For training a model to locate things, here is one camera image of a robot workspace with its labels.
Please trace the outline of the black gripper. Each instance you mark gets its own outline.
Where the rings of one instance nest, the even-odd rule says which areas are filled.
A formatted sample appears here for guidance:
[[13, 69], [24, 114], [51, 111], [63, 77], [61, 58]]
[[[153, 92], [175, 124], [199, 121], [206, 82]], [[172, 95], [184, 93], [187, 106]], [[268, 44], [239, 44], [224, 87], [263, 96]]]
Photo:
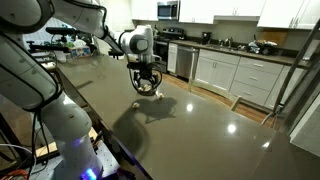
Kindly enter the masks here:
[[154, 63], [129, 62], [127, 68], [134, 71], [134, 80], [158, 80], [158, 66]]

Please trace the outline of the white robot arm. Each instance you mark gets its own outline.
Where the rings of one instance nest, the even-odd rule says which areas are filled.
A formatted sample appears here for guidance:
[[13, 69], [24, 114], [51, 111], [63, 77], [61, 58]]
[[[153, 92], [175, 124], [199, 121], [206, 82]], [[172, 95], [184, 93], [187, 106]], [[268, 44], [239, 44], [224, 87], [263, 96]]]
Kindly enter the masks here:
[[89, 138], [92, 121], [59, 87], [54, 77], [23, 47], [22, 36], [54, 17], [92, 34], [124, 54], [136, 54], [132, 85], [153, 95], [161, 83], [152, 70], [153, 32], [139, 25], [118, 34], [105, 22], [107, 9], [95, 0], [0, 0], [0, 93], [45, 124], [62, 161], [52, 180], [100, 180], [104, 171]]

